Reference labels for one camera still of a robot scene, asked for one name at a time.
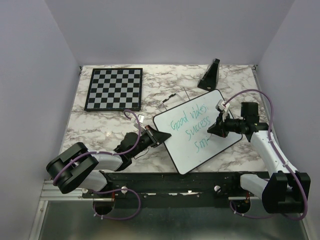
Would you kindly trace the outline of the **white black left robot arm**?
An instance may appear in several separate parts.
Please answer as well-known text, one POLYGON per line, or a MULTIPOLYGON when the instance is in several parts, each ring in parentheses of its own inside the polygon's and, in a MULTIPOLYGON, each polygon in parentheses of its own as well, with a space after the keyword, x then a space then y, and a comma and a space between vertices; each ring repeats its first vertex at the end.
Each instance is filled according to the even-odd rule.
POLYGON ((146 126, 139 134, 126 133, 120 144, 110 153, 89 151, 83 142, 77 142, 51 160, 46 171, 62 194, 76 188, 93 190, 99 197, 110 194, 111 185, 103 170, 119 172, 126 169, 132 159, 145 149, 156 148, 172 135, 146 126))

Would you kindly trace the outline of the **white whiteboard black frame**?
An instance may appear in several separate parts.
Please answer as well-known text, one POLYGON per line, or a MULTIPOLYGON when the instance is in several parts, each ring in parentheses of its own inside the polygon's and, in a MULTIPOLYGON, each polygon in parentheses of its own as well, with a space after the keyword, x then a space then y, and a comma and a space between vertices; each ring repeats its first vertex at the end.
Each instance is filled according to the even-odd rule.
POLYGON ((241 134, 232 132, 226 138, 213 134, 208 140, 207 130, 216 122, 216 105, 222 99, 215 89, 153 117, 158 131, 171 134, 164 145, 179 174, 189 173, 242 140, 241 134))

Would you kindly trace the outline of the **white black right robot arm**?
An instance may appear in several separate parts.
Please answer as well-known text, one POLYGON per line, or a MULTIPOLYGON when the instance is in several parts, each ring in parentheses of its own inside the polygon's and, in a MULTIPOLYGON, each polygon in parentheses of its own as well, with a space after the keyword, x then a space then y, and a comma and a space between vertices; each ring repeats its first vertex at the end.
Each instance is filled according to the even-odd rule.
POLYGON ((270 126, 260 122, 258 103, 243 102, 241 118, 231 118, 229 107, 224 100, 218 102, 218 117, 207 132, 221 138, 226 138, 229 133, 245 135, 261 156, 269 174, 269 180, 253 173, 242 174, 230 183, 230 191, 236 196, 247 191, 254 194, 261 199, 269 214, 300 214, 304 217, 308 212, 309 175, 290 163, 275 142, 270 126))

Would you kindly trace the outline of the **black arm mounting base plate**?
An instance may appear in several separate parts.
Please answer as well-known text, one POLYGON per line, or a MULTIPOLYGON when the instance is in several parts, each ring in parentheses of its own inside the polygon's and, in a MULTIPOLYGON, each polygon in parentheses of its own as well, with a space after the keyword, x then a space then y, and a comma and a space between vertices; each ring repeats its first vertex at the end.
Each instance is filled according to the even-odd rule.
POLYGON ((91 190, 83 197, 99 212, 142 208, 226 208, 230 198, 244 200, 242 171, 179 173, 104 173, 102 194, 91 190))

